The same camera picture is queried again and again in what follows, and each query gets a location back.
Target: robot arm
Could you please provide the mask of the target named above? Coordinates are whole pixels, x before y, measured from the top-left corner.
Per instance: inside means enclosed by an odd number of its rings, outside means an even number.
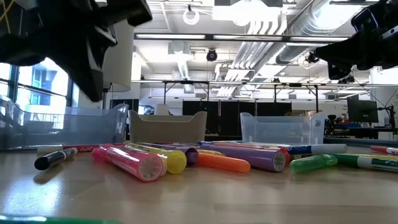
[[[329,78],[347,76],[353,65],[359,70],[398,65],[398,2],[380,0],[351,20],[356,33],[347,40],[319,47],[309,58],[328,62]]]
[[[145,0],[107,0],[103,7],[95,0],[17,2],[8,14],[19,29],[0,27],[0,63],[31,66],[51,58],[91,101],[102,100],[104,55],[118,43],[113,24],[152,20]]]

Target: blue marker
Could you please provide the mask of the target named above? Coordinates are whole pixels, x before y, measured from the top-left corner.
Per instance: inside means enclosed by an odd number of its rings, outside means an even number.
[[[346,144],[319,144],[311,146],[288,146],[287,152],[291,155],[297,154],[339,154],[347,152]]]
[[[201,146],[202,144],[213,144],[213,142],[208,142],[208,141],[199,141],[198,145]]]

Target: window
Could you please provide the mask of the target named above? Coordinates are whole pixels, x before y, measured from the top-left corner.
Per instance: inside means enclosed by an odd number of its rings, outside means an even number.
[[[65,108],[67,105],[66,98],[63,96],[41,93],[27,88],[18,88],[16,103],[22,110],[27,110],[29,105],[51,106],[54,108]]]
[[[8,96],[25,111],[38,109],[34,105],[63,111],[70,106],[67,102],[72,103],[72,82],[49,58],[28,67],[0,63],[0,95]]]
[[[0,95],[7,96],[7,94],[8,94],[8,85],[0,83]]]
[[[68,81],[68,74],[49,58],[37,65],[19,68],[18,83],[62,96],[68,93]]]
[[[11,66],[6,63],[0,63],[0,78],[8,80],[10,79]]]

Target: green marker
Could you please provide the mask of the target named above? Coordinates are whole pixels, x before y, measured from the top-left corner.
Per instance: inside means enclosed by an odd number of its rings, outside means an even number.
[[[360,167],[365,169],[378,169],[398,172],[398,161],[391,159],[376,159],[364,156],[334,155],[339,164]]]
[[[19,217],[0,215],[0,223],[20,224],[121,224],[112,220],[83,220],[77,218],[47,218],[47,217]]]
[[[307,172],[337,164],[337,159],[331,155],[315,155],[301,159],[295,159],[290,163],[293,173]]]

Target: table surface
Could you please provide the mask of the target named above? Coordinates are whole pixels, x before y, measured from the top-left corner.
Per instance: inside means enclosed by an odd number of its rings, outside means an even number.
[[[369,149],[350,148],[351,152]],[[0,213],[123,223],[397,223],[398,174],[332,167],[292,175],[187,168],[144,184],[81,153],[52,170],[0,153]]]

